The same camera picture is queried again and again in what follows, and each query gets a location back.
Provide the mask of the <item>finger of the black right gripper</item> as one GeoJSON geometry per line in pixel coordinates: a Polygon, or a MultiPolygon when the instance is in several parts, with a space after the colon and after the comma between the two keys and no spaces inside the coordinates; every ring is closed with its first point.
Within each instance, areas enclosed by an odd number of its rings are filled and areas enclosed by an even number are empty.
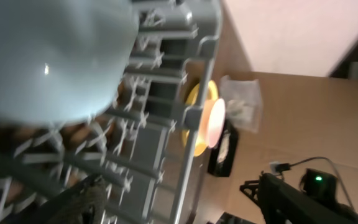
{"type": "Polygon", "coordinates": [[[240,187],[239,190],[256,205],[259,205],[258,191],[259,181],[258,180],[247,180],[240,187]]]}

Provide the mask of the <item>yellow plate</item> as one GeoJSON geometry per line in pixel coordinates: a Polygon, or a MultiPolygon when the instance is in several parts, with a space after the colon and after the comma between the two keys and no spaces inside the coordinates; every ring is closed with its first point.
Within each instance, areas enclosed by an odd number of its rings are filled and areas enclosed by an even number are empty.
{"type": "MultiPolygon", "coordinates": [[[[187,99],[186,99],[186,104],[188,105],[193,105],[196,102],[196,99],[198,97],[198,92],[199,92],[199,88],[200,85],[197,84],[189,93],[187,99]]],[[[219,93],[218,93],[218,87],[216,85],[216,83],[213,80],[210,80],[208,82],[208,92],[207,92],[207,100],[217,100],[219,98],[219,93]]],[[[184,147],[186,147],[187,144],[187,139],[188,139],[188,135],[189,135],[189,130],[183,130],[181,132],[181,141],[184,147]]],[[[196,144],[195,144],[195,151],[194,151],[194,156],[198,157],[200,155],[202,155],[202,153],[204,153],[204,151],[206,150],[207,145],[205,143],[203,143],[201,141],[200,138],[197,138],[196,140],[196,144]]]]}

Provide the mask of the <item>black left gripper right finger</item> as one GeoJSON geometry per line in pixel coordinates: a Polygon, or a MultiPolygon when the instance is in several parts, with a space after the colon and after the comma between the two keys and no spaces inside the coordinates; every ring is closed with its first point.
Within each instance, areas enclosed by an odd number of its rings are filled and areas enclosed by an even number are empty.
{"type": "Polygon", "coordinates": [[[260,176],[257,197],[266,223],[358,223],[358,214],[336,213],[270,173],[260,176]]]}

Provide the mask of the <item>white pink bowl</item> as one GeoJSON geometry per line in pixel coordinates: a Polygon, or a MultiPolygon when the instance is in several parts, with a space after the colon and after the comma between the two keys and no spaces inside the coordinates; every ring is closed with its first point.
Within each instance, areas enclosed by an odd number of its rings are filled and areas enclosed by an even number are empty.
{"type": "Polygon", "coordinates": [[[208,147],[217,145],[224,126],[226,106],[222,98],[206,100],[200,120],[199,136],[208,147]]]}

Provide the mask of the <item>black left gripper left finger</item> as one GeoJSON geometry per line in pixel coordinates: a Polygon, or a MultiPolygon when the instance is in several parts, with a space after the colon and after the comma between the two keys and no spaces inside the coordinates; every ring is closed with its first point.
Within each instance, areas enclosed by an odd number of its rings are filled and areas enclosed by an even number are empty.
{"type": "Polygon", "coordinates": [[[101,224],[106,205],[106,183],[93,174],[45,202],[27,208],[7,222],[12,224],[101,224]]]}

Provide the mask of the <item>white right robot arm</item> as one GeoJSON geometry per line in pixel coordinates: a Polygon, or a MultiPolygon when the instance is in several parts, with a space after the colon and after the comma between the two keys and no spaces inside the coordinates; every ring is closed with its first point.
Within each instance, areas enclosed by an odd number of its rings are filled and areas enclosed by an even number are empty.
{"type": "MultiPolygon", "coordinates": [[[[317,201],[331,210],[348,208],[354,211],[354,206],[347,192],[346,186],[337,170],[334,170],[337,176],[323,172],[321,170],[307,168],[301,176],[298,188],[301,193],[317,201]],[[348,205],[339,203],[337,200],[337,185],[340,184],[348,205]]],[[[246,197],[259,205],[257,193],[259,191],[259,180],[247,180],[239,187],[239,191],[246,197]]]]}

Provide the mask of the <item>light blue bowl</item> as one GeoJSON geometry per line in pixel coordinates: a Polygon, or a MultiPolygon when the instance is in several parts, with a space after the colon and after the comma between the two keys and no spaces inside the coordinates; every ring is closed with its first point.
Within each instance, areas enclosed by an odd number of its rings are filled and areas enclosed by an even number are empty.
{"type": "Polygon", "coordinates": [[[106,111],[138,30],[128,0],[0,0],[0,123],[77,123],[106,111]]]}

